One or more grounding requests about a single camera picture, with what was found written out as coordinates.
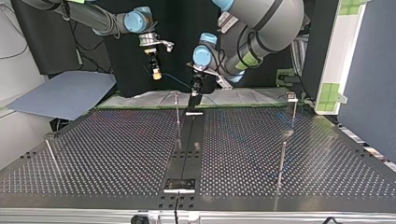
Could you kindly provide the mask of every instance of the vertical post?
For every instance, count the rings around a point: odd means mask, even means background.
[[[53,154],[52,147],[50,145],[50,140],[46,139],[47,148],[49,149],[50,156],[56,161],[55,155]]]
[[[283,174],[283,167],[285,165],[285,156],[286,156],[286,142],[283,142],[282,151],[280,153],[279,175],[277,177],[277,186],[278,187],[280,187],[282,184],[282,174]]]
[[[178,110],[178,92],[175,95],[175,106],[176,106],[176,115],[177,115],[177,126],[180,129],[180,112]]]
[[[296,119],[296,112],[297,112],[297,102],[294,103],[293,121]]]

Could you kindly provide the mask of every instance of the end effector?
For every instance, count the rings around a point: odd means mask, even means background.
[[[152,13],[149,7],[138,7],[134,11],[126,14],[125,27],[132,33],[140,34],[140,47],[148,55],[148,63],[150,71],[154,80],[159,80],[163,77],[161,72],[161,60],[159,58],[159,46],[166,46],[166,51],[171,52],[173,46],[172,42],[161,40],[160,36],[155,32],[156,21],[152,18]]]

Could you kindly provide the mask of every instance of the cable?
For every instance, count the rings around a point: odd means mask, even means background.
[[[312,99],[312,97],[309,95],[309,92],[306,90],[305,85],[303,83],[303,80],[300,77],[300,74],[298,74],[298,71],[296,69],[297,68],[297,64],[296,64],[296,62],[294,61],[294,58],[293,58],[293,49],[292,48],[290,48],[290,52],[291,52],[291,61],[293,63],[294,70],[296,71],[295,76],[297,76],[297,78],[300,79],[300,84],[303,86],[303,89],[304,89],[306,95],[309,97],[309,100],[312,102],[313,105],[316,105],[314,100]]]
[[[191,89],[191,87],[190,87],[189,85],[187,85],[187,84],[184,83],[183,81],[180,81],[179,79],[173,77],[172,75],[169,75],[169,74],[166,74],[166,73],[163,73],[163,75],[166,76],[166,77],[170,77],[170,78],[172,78],[174,81],[176,81],[176,82],[182,84],[183,86],[185,86],[185,87]]]
[[[70,30],[71,30],[71,32],[72,32],[73,39],[74,39],[74,41],[75,41],[75,44],[76,44],[77,48],[83,49],[83,50],[85,50],[85,51],[92,51],[92,50],[90,50],[90,49],[84,48],[81,44],[79,44],[79,42],[78,42],[78,40],[77,40],[77,38],[76,38],[76,34],[75,34],[75,31],[76,31],[76,28],[77,28],[77,24],[78,24],[78,23],[76,22],[75,27],[73,27],[71,21],[69,22]],[[102,43],[99,43],[97,46],[95,46],[94,49],[97,49],[101,44],[102,44]],[[87,59],[90,63],[92,63],[93,65],[96,66],[95,72],[98,72],[99,69],[102,70],[102,72],[104,72],[104,73],[109,73],[108,71],[111,71],[111,69],[112,69],[111,66],[110,66],[110,68],[109,68],[108,70],[106,70],[106,69],[104,69],[103,67],[101,67],[101,66],[99,65],[99,63],[98,63],[96,60],[94,60],[94,59],[88,57],[87,55],[85,55],[85,53],[81,52],[81,50],[79,50],[79,49],[78,49],[78,53],[80,54],[81,58]]]
[[[9,6],[8,4],[3,3],[3,2],[0,2],[0,6],[4,6],[4,7],[8,8],[12,13],[15,14],[14,9],[13,9],[11,6]],[[21,37],[24,39],[23,33],[22,33],[22,32],[18,29],[18,27],[12,22],[12,20],[9,18],[9,16],[7,16],[7,14],[6,14],[2,9],[0,9],[0,12],[1,12],[1,14],[3,14],[3,16],[8,20],[9,24],[11,24],[12,27],[14,27],[15,30],[18,32],[18,34],[20,34]],[[10,55],[10,56],[7,56],[7,57],[2,57],[2,58],[0,58],[0,60],[5,60],[5,59],[11,59],[11,58],[18,57],[18,56],[22,55],[24,52],[26,52],[26,50],[28,50],[28,47],[29,47],[29,46],[28,46],[28,44],[27,44],[27,42],[26,42],[26,45],[25,45],[25,47],[24,47],[24,49],[23,49],[22,51],[20,51],[19,53],[14,54],[14,55]]]
[[[17,53],[17,54],[14,54],[14,55],[10,55],[10,56],[7,56],[7,57],[0,58],[0,60],[5,60],[5,59],[10,59],[10,58],[18,57],[18,56],[22,55],[27,49],[28,49],[28,45],[26,44],[26,46],[25,46],[25,48],[23,49],[23,51],[21,51],[21,52],[19,52],[19,53]]]
[[[330,221],[334,222],[335,224],[343,224],[342,222],[337,222],[334,217],[328,217],[326,220],[324,220],[323,224],[328,224]]]
[[[145,69],[146,73],[147,73],[149,76],[152,77],[152,74],[149,72],[149,70],[146,68],[145,65],[143,65],[143,68]],[[170,75],[170,74],[163,73],[163,76],[170,77],[170,78],[172,78],[174,81],[180,83],[181,85],[187,87],[188,89],[191,89],[191,86],[187,85],[185,82],[183,82],[183,81],[177,79],[176,77],[174,77],[174,76],[172,76],[172,75]]]
[[[101,7],[99,7],[97,5],[94,5],[94,6],[97,7],[99,10],[101,10],[104,14],[107,15],[107,19],[108,19],[108,23],[109,23],[109,26],[107,27],[107,29],[105,31],[101,31],[100,33],[103,35],[108,35],[111,31],[113,31],[114,27],[116,27],[117,34],[114,35],[114,37],[116,39],[120,39],[121,30],[120,30],[119,24],[117,23],[117,16],[102,9]]]
[[[177,207],[178,207],[178,195],[177,195],[177,200],[176,200],[176,205],[175,205],[175,223],[178,224],[178,215],[177,215]]]
[[[210,102],[212,102],[213,105],[215,106],[219,106],[218,104],[216,104],[212,99],[210,99],[208,96],[203,95],[206,99],[208,99]]]
[[[259,65],[256,66],[259,67],[262,64],[262,59],[260,59],[259,56],[257,56],[257,54],[253,50],[253,47],[251,47],[251,37],[253,37],[255,34],[256,32],[252,31],[247,35],[247,47],[253,58],[259,62]]]
[[[248,36],[247,36],[247,46],[249,48],[249,52],[254,57],[254,59],[259,62],[259,64],[257,66],[250,66],[244,61],[244,59],[242,58],[242,55],[241,55],[241,48],[240,47],[241,47],[242,36],[244,35],[244,33],[245,33],[245,31],[247,29],[248,29],[248,26],[245,26],[245,28],[241,31],[241,33],[238,36],[238,40],[236,42],[236,54],[238,55],[239,61],[241,61],[241,63],[245,67],[247,67],[247,68],[258,68],[260,65],[262,65],[262,59],[257,57],[257,55],[254,53],[253,47],[251,47],[251,40],[250,40],[250,37],[249,37],[251,34],[255,34],[254,32],[250,32],[250,34],[248,34]]]
[[[74,28],[73,28],[73,33],[74,33],[74,34],[76,34],[77,26],[78,26],[78,22],[76,21],[76,24],[75,24],[75,26],[74,26]],[[101,46],[103,43],[105,43],[105,40],[100,41],[100,42],[99,42],[98,44],[96,44],[95,47],[93,47],[92,49],[87,49],[87,48],[85,48],[84,46],[82,46],[82,45],[79,43],[79,41],[77,40],[77,38],[76,38],[76,43],[77,43],[77,45],[78,45],[80,48],[84,49],[85,51],[94,51],[94,50],[98,49],[99,46]]]

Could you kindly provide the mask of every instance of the black curtain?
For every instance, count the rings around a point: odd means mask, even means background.
[[[155,21],[159,22],[157,33],[162,39],[176,43],[172,53],[161,47],[163,72],[187,85],[191,84],[191,69],[186,63],[192,59],[200,34],[215,34],[217,31],[219,10],[212,1],[100,0],[95,4],[112,13],[128,12],[135,7],[151,7]],[[121,95],[131,97],[152,90],[190,91],[169,76],[164,76],[160,81],[152,80],[143,67],[148,63],[143,50],[138,47],[137,35],[122,35],[120,39],[108,36],[105,42]]]

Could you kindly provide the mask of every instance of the green tape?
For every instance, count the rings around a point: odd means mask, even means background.
[[[317,110],[333,112],[338,104],[339,89],[339,83],[323,83]]]
[[[342,0],[341,8],[338,13],[340,16],[358,15],[361,5],[364,4],[363,0]]]
[[[243,59],[244,59],[244,62],[245,62],[247,65],[251,66],[251,67],[255,67],[255,66],[258,66],[258,65],[260,64],[260,62],[257,61],[257,60],[254,58],[254,56],[253,56],[250,52],[249,52],[247,55],[245,55],[245,57],[244,57]],[[239,70],[246,70],[246,69],[248,69],[242,62],[239,62],[239,63],[236,65],[235,68],[237,68],[237,69],[239,69]]]

